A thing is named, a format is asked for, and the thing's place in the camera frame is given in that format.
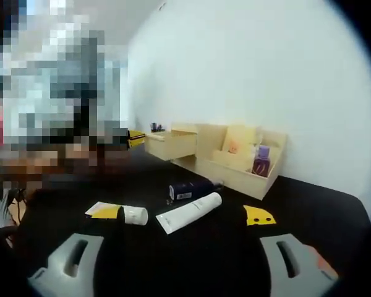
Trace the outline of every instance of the white lotion tube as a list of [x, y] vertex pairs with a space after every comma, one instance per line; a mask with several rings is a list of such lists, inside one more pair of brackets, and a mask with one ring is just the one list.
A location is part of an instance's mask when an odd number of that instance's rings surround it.
[[156, 219], [165, 232], [171, 234], [187, 226], [189, 223], [202, 218], [204, 215], [220, 206], [221, 203], [221, 196], [214, 192], [191, 203], [185, 204], [178, 209], [157, 215]]

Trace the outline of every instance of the black tabletop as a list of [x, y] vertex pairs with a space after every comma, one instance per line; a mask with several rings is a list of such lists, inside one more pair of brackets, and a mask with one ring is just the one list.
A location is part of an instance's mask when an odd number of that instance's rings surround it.
[[[72, 233], [99, 235], [105, 238], [96, 266], [100, 291], [175, 294], [200, 287], [225, 295], [255, 280], [254, 292], [263, 296], [269, 277], [259, 237], [292, 233], [342, 273], [370, 226], [355, 197], [279, 177], [263, 201], [225, 188], [220, 207], [167, 235], [155, 215], [190, 202], [167, 205], [168, 186], [200, 178], [133, 148], [123, 174], [112, 180], [57, 182], [58, 189], [39, 192], [14, 238], [15, 252], [31, 275]], [[149, 222], [132, 226], [84, 215], [98, 201], [145, 207]], [[266, 209], [278, 223], [246, 227], [243, 205]]]

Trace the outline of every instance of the wooden compartment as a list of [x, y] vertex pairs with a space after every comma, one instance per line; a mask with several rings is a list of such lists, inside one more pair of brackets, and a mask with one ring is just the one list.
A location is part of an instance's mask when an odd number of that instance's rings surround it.
[[[173, 126], [185, 127], [185, 131], [188, 129], [189, 131], [195, 131], [195, 128], [190, 130], [189, 125], [174, 124]], [[240, 170], [240, 168], [244, 169], [245, 167], [237, 160], [233, 166], [225, 166], [213, 160], [213, 155], [217, 157], [217, 155], [221, 154], [217, 154], [217, 151], [220, 151], [223, 147], [228, 129], [227, 126], [209, 124], [198, 124], [194, 126], [197, 131], [197, 151], [195, 156], [177, 158], [172, 160], [172, 162], [206, 178], [220, 179], [226, 187], [262, 200], [281, 171], [286, 135], [262, 130], [262, 144], [270, 147], [271, 160], [269, 174], [265, 178], [246, 172], [246, 170]]]
[[146, 152], [162, 159], [172, 160], [195, 155], [197, 135], [188, 131], [165, 131], [146, 134]]

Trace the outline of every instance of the pixelated area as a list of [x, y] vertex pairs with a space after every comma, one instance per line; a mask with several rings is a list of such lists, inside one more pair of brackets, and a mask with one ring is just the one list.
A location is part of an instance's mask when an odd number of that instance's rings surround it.
[[85, 174], [125, 158], [119, 61], [104, 58], [104, 32], [70, 0], [3, 1], [0, 36], [0, 174], [14, 184], [43, 174]]

